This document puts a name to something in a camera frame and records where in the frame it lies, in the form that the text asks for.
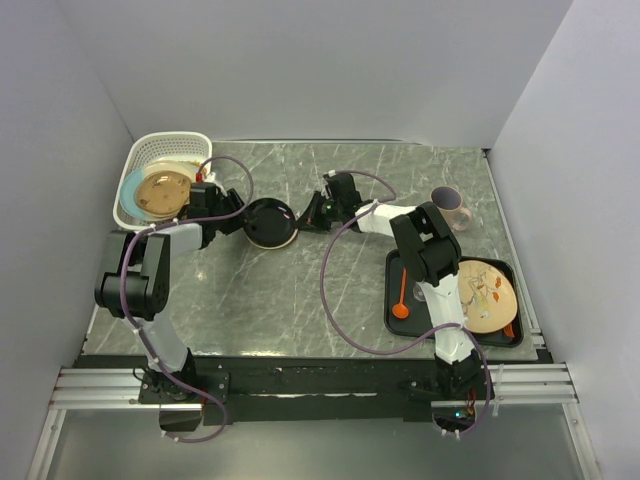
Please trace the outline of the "cream plate with black patch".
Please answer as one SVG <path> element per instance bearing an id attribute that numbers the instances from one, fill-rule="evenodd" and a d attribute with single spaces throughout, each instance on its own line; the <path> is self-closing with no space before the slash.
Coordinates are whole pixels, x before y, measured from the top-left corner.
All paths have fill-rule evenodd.
<path id="1" fill-rule="evenodd" d="M 291 243 L 293 243 L 295 240 L 297 239 L 297 234 L 291 236 L 288 240 L 278 243 L 276 245 L 266 245 L 266 244 L 262 244 L 259 243 L 256 240 L 251 239 L 250 237 L 247 237 L 247 240 L 251 243 L 251 245 L 255 246 L 256 248 L 259 249 L 263 249 L 263 250 L 278 250 L 278 249 L 282 249 L 288 245 L 290 245 Z"/>

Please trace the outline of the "glossy black round plate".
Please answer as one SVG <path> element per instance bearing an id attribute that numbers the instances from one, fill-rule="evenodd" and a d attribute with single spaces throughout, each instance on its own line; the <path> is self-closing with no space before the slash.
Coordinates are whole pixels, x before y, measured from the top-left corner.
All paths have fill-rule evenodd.
<path id="1" fill-rule="evenodd" d="M 245 235 L 259 243 L 276 245 L 298 233 L 294 212 L 281 200 L 260 198 L 244 212 L 248 220 L 243 229 Z"/>

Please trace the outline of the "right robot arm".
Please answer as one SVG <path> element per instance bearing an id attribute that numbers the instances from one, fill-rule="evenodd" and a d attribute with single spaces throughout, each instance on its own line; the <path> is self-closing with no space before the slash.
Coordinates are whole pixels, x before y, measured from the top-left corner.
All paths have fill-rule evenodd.
<path id="1" fill-rule="evenodd" d="M 431 202 L 398 206 L 396 193 L 365 200 L 356 189 L 355 170 L 324 175 L 325 190 L 316 191 L 301 216 L 299 230 L 330 231 L 341 225 L 329 245 L 348 230 L 392 238 L 409 279 L 425 296 L 435 342 L 436 392 L 460 398 L 481 379 L 483 356 L 465 327 L 459 292 L 461 247 L 438 208 Z"/>

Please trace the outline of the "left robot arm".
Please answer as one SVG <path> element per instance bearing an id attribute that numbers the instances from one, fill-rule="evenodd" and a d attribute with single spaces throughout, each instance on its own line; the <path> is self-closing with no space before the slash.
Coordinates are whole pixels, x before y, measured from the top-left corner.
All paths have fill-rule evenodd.
<path id="1" fill-rule="evenodd" d="M 146 350 L 149 368 L 167 372 L 162 387 L 176 401 L 191 399 L 199 378 L 190 370 L 192 355 L 169 319 L 171 262 L 206 248 L 218 233 L 241 229 L 245 208 L 236 190 L 197 183 L 186 219 L 107 235 L 94 288 L 96 304 L 130 326 Z"/>

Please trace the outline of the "yellow round plate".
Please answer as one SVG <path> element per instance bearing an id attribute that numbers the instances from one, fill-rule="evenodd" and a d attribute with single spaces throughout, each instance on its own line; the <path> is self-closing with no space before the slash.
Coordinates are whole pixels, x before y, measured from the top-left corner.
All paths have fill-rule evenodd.
<path id="1" fill-rule="evenodd" d="M 199 167 L 189 162 L 175 160 L 159 160 L 148 163 L 142 167 L 143 177 L 146 178 L 152 174 L 160 172 L 173 172 L 184 175 L 191 182 L 196 181 L 196 174 Z"/>

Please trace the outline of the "cream plate with blue leaves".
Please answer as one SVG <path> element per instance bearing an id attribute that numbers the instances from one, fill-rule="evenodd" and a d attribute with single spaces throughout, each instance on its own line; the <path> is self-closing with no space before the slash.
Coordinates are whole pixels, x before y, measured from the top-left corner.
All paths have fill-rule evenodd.
<path id="1" fill-rule="evenodd" d="M 145 178 L 144 170 L 138 168 L 129 173 L 119 189 L 119 204 L 132 218 L 139 221 L 149 221 L 147 215 L 136 203 L 136 191 Z"/>

